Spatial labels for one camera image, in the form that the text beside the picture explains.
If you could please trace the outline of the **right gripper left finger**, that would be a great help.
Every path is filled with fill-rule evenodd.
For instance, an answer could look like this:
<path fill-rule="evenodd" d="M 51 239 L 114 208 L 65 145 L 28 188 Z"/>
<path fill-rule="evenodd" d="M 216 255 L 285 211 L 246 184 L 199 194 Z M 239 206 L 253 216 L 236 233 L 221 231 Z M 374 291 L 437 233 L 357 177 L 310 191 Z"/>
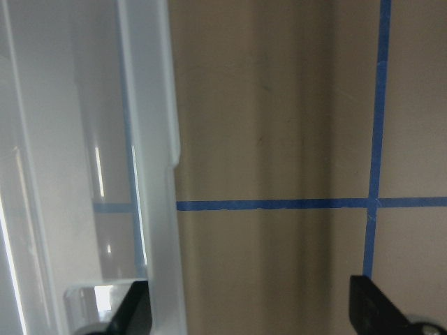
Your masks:
<path fill-rule="evenodd" d="M 147 335 L 152 312 L 147 281 L 134 281 L 108 325 L 108 334 Z"/>

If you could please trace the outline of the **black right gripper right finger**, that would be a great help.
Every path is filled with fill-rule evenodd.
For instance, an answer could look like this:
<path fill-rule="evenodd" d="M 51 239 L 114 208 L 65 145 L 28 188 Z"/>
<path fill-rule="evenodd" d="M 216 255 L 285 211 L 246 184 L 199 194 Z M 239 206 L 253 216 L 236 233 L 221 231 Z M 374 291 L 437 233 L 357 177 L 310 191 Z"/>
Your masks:
<path fill-rule="evenodd" d="M 410 321 L 367 276 L 349 281 L 349 320 L 360 335 L 445 334 L 432 322 Z"/>

